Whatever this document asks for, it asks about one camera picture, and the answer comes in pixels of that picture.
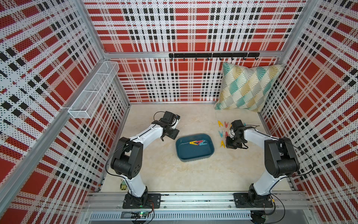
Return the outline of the teal plastic storage tray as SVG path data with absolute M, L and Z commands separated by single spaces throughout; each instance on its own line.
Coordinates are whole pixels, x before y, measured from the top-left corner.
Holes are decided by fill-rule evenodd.
M 191 141 L 200 140 L 205 140 L 208 144 L 204 146 L 189 144 L 189 142 Z M 182 162 L 206 159 L 211 157 L 211 155 L 214 153 L 214 145 L 212 139 L 208 134 L 204 133 L 181 137 L 176 141 L 175 146 L 177 157 Z

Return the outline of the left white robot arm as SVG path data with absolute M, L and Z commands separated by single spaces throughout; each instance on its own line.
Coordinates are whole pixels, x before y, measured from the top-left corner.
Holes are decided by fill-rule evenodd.
M 159 124 L 151 124 L 141 133 L 130 138 L 122 137 L 118 141 L 117 148 L 110 156 L 110 168 L 114 170 L 115 176 L 125 179 L 129 194 L 133 197 L 141 198 L 147 192 L 140 176 L 144 149 L 156 139 L 164 140 L 165 136 L 174 140 L 179 133 L 177 125 L 162 127 Z

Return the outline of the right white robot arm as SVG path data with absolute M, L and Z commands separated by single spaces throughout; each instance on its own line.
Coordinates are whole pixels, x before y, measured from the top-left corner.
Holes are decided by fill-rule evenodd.
M 275 138 L 245 127 L 231 130 L 226 136 L 226 147 L 230 149 L 247 149 L 248 142 L 264 151 L 265 171 L 249 188 L 248 194 L 252 198 L 269 196 L 280 180 L 299 171 L 299 161 L 290 139 Z

